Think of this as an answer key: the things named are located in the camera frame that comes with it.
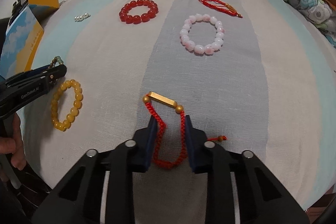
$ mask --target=beige stripe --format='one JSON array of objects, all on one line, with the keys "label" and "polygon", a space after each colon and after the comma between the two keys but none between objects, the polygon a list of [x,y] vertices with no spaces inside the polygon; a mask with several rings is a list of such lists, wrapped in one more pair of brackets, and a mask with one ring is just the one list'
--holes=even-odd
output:
[{"label": "beige stripe", "polygon": [[268,82],[264,162],[303,204],[314,185],[319,157],[321,111],[315,77],[300,40],[268,0],[240,1],[258,37]]},{"label": "beige stripe", "polygon": [[[67,79],[79,81],[84,95],[83,107],[71,130],[63,133],[51,129],[50,113],[46,109],[51,95],[43,106],[34,104],[34,110],[31,110],[31,113],[36,112],[32,114],[36,117],[30,120],[38,121],[39,128],[30,142],[41,138],[42,176],[52,187],[86,150],[113,149],[131,138],[136,129],[137,107],[142,98],[140,88],[147,62],[174,0],[155,0],[159,8],[156,18],[138,25],[127,25],[119,20],[120,9],[129,1],[114,0],[92,16],[68,53],[65,60]],[[137,7],[130,14],[141,15],[147,11],[147,7]],[[59,112],[61,119],[71,108],[73,92],[68,91],[63,99]]]}]

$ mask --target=white bead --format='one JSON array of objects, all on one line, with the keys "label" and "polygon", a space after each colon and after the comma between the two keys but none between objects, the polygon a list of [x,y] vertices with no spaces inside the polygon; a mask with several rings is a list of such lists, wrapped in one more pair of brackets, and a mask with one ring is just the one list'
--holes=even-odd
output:
[{"label": "white bead", "polygon": [[219,32],[224,32],[224,28],[223,28],[223,26],[218,26],[218,28],[217,28],[217,32],[219,33]]},{"label": "white bead", "polygon": [[211,43],[211,46],[214,51],[217,51],[221,47],[221,44],[219,42],[214,41],[213,43]]},{"label": "white bead", "polygon": [[188,31],[186,29],[182,29],[180,31],[180,35],[183,36],[183,35],[187,35],[188,34]]},{"label": "white bead", "polygon": [[185,43],[189,40],[189,37],[187,35],[182,35],[181,36],[181,42],[182,42],[182,45],[184,46]]},{"label": "white bead", "polygon": [[210,20],[210,16],[208,14],[203,15],[203,21],[208,22]]},{"label": "white bead", "polygon": [[204,46],[196,45],[194,48],[195,53],[197,54],[204,54]]},{"label": "white bead", "polygon": [[223,45],[224,41],[221,38],[215,38],[215,42],[219,43],[221,46]]},{"label": "white bead", "polygon": [[216,37],[217,38],[223,38],[224,37],[224,33],[219,32],[219,33],[216,34]]},{"label": "white bead", "polygon": [[188,40],[186,43],[185,43],[185,47],[187,48],[187,50],[189,52],[191,52],[192,50],[195,49],[195,42],[193,42],[192,40]]},{"label": "white bead", "polygon": [[219,26],[223,26],[222,22],[221,21],[217,21],[215,23],[215,27],[218,28]]},{"label": "white bead", "polygon": [[206,54],[213,54],[214,49],[212,48],[212,45],[211,44],[205,45],[204,52]]},{"label": "white bead", "polygon": [[215,24],[218,20],[215,17],[210,18],[210,23]]},{"label": "white bead", "polygon": [[191,23],[194,23],[196,21],[196,17],[194,15],[189,16],[189,19],[190,19]]},{"label": "white bead", "polygon": [[183,29],[186,29],[187,31],[190,30],[190,25],[189,24],[185,24],[182,27]]},{"label": "white bead", "polygon": [[195,18],[196,18],[197,22],[200,22],[200,21],[203,20],[203,16],[201,14],[198,14],[198,13],[195,15]]}]

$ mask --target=red bead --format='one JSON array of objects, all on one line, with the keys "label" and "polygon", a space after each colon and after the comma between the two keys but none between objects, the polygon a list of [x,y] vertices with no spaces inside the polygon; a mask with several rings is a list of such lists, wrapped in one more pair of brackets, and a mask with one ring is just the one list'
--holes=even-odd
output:
[{"label": "red bead", "polygon": [[144,13],[141,15],[142,22],[148,22],[150,20],[149,15],[147,13]]},{"label": "red bead", "polygon": [[143,0],[143,5],[147,6],[149,4],[149,0]]},{"label": "red bead", "polygon": [[133,23],[133,17],[131,15],[127,15],[125,21],[127,24]]},{"label": "red bead", "polygon": [[143,5],[143,0],[137,0],[137,5],[140,7],[140,6],[142,6]]},{"label": "red bead", "polygon": [[129,3],[130,5],[131,5],[131,7],[137,7],[137,2],[136,1],[131,1],[130,3]]},{"label": "red bead", "polygon": [[150,18],[154,18],[155,17],[155,12],[153,10],[149,10],[147,12],[147,14],[149,15]]},{"label": "red bead", "polygon": [[134,24],[139,24],[141,22],[141,18],[139,15],[133,16],[133,23]]},{"label": "red bead", "polygon": [[123,13],[121,16],[120,16],[120,20],[122,22],[125,22],[126,21],[126,17],[127,17],[127,14]]}]

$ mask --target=silver rivet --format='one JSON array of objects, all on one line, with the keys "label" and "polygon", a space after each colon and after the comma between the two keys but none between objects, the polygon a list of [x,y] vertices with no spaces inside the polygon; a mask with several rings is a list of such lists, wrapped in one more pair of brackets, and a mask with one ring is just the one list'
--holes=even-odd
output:
[{"label": "silver rivet", "polygon": [[207,148],[214,148],[215,147],[215,143],[212,142],[212,141],[206,141],[204,143],[204,146],[207,147]]},{"label": "silver rivet", "polygon": [[86,155],[88,156],[88,157],[93,157],[93,156],[95,156],[97,154],[97,150],[95,150],[95,149],[90,149],[90,150],[88,150],[87,152],[86,152]]},{"label": "silver rivet", "polygon": [[128,140],[125,142],[125,146],[127,147],[133,147],[135,146],[137,143],[134,140]]},{"label": "silver rivet", "polygon": [[245,151],[243,152],[243,155],[244,155],[245,158],[250,159],[250,158],[253,157],[254,154],[253,154],[253,152],[251,152],[250,150],[245,150]]}]

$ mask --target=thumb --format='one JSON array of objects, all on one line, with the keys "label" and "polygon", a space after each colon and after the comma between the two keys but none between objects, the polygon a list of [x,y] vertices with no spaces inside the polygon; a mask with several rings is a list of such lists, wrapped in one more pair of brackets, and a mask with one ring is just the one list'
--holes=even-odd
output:
[{"label": "thumb", "polygon": [[16,144],[12,138],[0,137],[0,154],[14,153],[16,150]]}]

